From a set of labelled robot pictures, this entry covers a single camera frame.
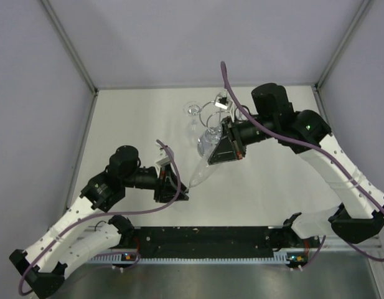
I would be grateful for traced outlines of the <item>aluminium frame post right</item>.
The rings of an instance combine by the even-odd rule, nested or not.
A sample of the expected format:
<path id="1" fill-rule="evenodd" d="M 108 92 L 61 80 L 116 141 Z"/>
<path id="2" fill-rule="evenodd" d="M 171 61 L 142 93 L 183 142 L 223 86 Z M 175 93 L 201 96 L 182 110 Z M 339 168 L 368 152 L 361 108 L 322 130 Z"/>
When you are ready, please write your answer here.
<path id="1" fill-rule="evenodd" d="M 360 1 L 356 12 L 353 15 L 352 20 L 349 22 L 348 27 L 342 35 L 341 40 L 337 44 L 337 47 L 334 49 L 328 63 L 325 65 L 318 81 L 315 83 L 315 88 L 317 91 L 320 91 L 325 83 L 328 81 L 329 76 L 337 66 L 337 63 L 343 56 L 346 51 L 350 41 L 352 40 L 355 33 L 358 31 L 361 23 L 364 21 L 366 15 L 370 11 L 374 1 L 364 0 Z"/>

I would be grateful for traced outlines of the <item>chrome wine glass rack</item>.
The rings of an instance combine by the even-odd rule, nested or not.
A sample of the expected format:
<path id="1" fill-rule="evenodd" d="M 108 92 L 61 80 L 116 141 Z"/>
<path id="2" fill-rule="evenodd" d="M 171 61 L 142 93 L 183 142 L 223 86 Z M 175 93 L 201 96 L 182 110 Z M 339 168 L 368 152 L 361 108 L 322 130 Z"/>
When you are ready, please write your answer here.
<path id="1" fill-rule="evenodd" d="M 222 136 L 222 119 L 229 114 L 219 115 L 218 108 L 214 106 L 214 100 L 211 100 L 202 106 L 202 110 L 199 115 L 199 122 L 203 125 L 204 132 L 206 130 L 220 132 L 220 138 Z"/>

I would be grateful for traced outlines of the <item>clear wine glass on rack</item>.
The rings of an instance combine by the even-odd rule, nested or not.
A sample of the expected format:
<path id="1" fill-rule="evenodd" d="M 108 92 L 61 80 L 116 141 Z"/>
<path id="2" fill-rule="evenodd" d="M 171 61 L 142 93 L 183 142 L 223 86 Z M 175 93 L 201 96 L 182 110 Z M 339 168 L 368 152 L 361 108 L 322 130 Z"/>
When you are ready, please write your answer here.
<path id="1" fill-rule="evenodd" d="M 188 124 L 188 130 L 194 133 L 197 129 L 197 119 L 202 110 L 200 103 L 198 102 L 187 102 L 184 105 L 184 113 L 190 118 Z"/>

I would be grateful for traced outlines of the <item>aluminium frame post left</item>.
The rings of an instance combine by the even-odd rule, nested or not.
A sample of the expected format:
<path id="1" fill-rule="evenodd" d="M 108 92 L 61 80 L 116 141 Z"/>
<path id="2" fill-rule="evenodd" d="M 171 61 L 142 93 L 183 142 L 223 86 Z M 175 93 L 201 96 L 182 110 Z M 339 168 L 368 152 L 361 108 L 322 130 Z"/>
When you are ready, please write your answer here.
<path id="1" fill-rule="evenodd" d="M 46 1 L 46 0 L 38 0 L 38 3 L 40 4 L 42 10 L 47 16 L 49 22 L 51 23 L 57 37 L 59 38 L 60 43 L 62 44 L 63 48 L 67 52 L 67 55 L 72 61 L 72 64 L 75 67 L 76 71 L 79 73 L 82 80 L 87 85 L 89 91 L 91 91 L 93 95 L 96 95 L 98 92 L 98 88 L 96 87 L 90 74 L 88 73 L 87 68 L 85 67 L 85 64 L 83 63 L 73 42 L 68 36 L 61 20 L 59 19 L 57 13 L 55 12 L 53 5 L 51 4 L 50 1 Z"/>

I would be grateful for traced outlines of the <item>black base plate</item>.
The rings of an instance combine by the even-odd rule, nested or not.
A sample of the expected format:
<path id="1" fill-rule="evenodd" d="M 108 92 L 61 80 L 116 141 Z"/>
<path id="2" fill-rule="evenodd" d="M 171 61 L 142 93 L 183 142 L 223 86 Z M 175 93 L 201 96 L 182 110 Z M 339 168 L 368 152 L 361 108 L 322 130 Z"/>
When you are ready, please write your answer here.
<path id="1" fill-rule="evenodd" d="M 118 249 L 136 249 L 145 259 L 271 258 L 281 249 L 305 251 L 319 240 L 299 238 L 291 229 L 248 227 L 140 227 Z"/>

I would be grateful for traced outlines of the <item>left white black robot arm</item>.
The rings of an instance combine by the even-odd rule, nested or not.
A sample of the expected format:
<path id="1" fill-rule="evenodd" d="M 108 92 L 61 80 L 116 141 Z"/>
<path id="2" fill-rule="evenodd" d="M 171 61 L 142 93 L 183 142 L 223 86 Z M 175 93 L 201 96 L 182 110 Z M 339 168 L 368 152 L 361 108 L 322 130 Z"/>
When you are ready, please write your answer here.
<path id="1" fill-rule="evenodd" d="M 49 298 L 81 265 L 100 252 L 134 238 L 129 216 L 152 214 L 186 198 L 172 149 L 157 140 L 160 157 L 154 166 L 141 166 L 138 150 L 120 146 L 106 168 L 92 177 L 70 208 L 34 244 L 16 249 L 9 260 L 21 278 L 18 293 Z M 144 211 L 113 212 L 126 188 L 152 190 L 162 205 Z"/>

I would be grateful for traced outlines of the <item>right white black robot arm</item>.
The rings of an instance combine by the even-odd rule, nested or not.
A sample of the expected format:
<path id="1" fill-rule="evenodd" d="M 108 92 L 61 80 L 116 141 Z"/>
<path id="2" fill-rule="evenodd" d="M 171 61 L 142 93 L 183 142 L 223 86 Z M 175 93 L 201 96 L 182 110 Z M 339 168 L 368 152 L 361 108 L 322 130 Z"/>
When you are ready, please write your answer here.
<path id="1" fill-rule="evenodd" d="M 220 123 L 222 135 L 208 164 L 241 160 L 248 145 L 274 138 L 310 164 L 340 201 L 330 209 L 299 212 L 285 220 L 285 243 L 295 247 L 310 237 L 336 235 L 359 244 L 377 235 L 384 227 L 384 192 L 348 158 L 325 120 L 312 110 L 294 111 L 286 89 L 275 83 L 254 88 L 251 97 L 255 115 L 236 104 L 227 90 L 217 95 L 214 104 L 231 115 Z"/>

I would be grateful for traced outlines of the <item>aluminium frame post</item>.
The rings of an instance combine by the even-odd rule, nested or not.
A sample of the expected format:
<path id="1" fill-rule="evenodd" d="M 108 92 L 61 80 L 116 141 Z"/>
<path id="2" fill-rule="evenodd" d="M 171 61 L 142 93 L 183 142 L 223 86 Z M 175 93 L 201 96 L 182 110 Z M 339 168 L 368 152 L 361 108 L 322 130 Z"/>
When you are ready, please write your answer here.
<path id="1" fill-rule="evenodd" d="M 46 1 L 46 0 L 38 0 L 38 3 L 40 4 L 42 10 L 47 16 L 49 22 L 51 23 L 57 37 L 59 38 L 60 43 L 62 44 L 63 48 L 67 52 L 67 55 L 72 61 L 72 64 L 75 67 L 76 71 L 79 73 L 82 80 L 87 85 L 89 91 L 91 91 L 93 95 L 96 95 L 98 92 L 98 88 L 96 87 L 90 74 L 88 73 L 87 68 L 85 67 L 85 64 L 83 63 L 73 42 L 68 36 L 61 20 L 59 19 L 57 13 L 55 12 L 53 5 L 51 4 L 50 1 Z"/>
<path id="2" fill-rule="evenodd" d="M 325 83 L 328 81 L 329 76 L 337 66 L 337 63 L 343 56 L 346 51 L 350 41 L 352 40 L 355 33 L 358 31 L 361 23 L 364 21 L 366 15 L 370 11 L 374 1 L 364 0 L 360 1 L 356 12 L 353 15 L 352 20 L 349 22 L 348 27 L 342 35 L 341 40 L 337 44 L 337 47 L 334 49 L 328 63 L 325 65 L 318 81 L 315 83 L 315 88 L 317 91 L 320 91 Z"/>

